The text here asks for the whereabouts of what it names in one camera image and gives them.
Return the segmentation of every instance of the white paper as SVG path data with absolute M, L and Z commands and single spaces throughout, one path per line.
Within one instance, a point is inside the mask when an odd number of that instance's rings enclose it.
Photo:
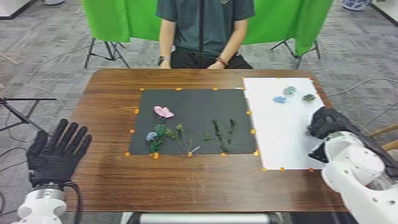
M 321 169 L 324 163 L 308 154 L 322 141 L 306 135 L 313 114 L 324 106 L 313 81 L 308 78 L 248 78 L 244 82 L 264 167 L 269 170 Z M 297 92 L 287 96 L 287 104 L 276 103 L 274 98 L 285 96 L 290 86 Z M 317 95 L 313 102 L 303 100 L 306 94 Z

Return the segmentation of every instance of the blue object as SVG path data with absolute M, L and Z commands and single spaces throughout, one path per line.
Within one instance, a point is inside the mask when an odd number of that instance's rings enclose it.
M 274 98 L 274 102 L 276 103 L 287 103 L 287 97 L 285 96 L 278 96 L 276 98 Z
M 150 132 L 148 135 L 146 135 L 146 140 L 154 141 L 157 137 L 159 137 L 157 132 Z

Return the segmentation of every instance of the dark gray t-shirt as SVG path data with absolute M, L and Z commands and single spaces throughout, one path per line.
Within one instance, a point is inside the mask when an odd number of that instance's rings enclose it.
M 177 22 L 175 45 L 200 52 L 200 0 L 159 0 L 159 17 Z M 205 0 L 205 54 L 219 56 L 235 21 L 255 16 L 255 0 Z

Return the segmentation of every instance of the person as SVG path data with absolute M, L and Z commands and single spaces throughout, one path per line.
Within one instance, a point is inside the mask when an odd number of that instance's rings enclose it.
M 253 69 L 239 48 L 255 16 L 255 0 L 205 0 L 203 57 L 200 7 L 200 0 L 159 0 L 161 68 Z

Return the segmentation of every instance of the green screen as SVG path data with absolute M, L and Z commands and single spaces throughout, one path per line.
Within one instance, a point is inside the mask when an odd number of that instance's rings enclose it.
M 257 0 L 246 44 L 296 38 L 296 53 L 313 46 L 333 0 Z M 159 40 L 157 0 L 84 0 L 93 37 L 130 42 L 130 37 Z

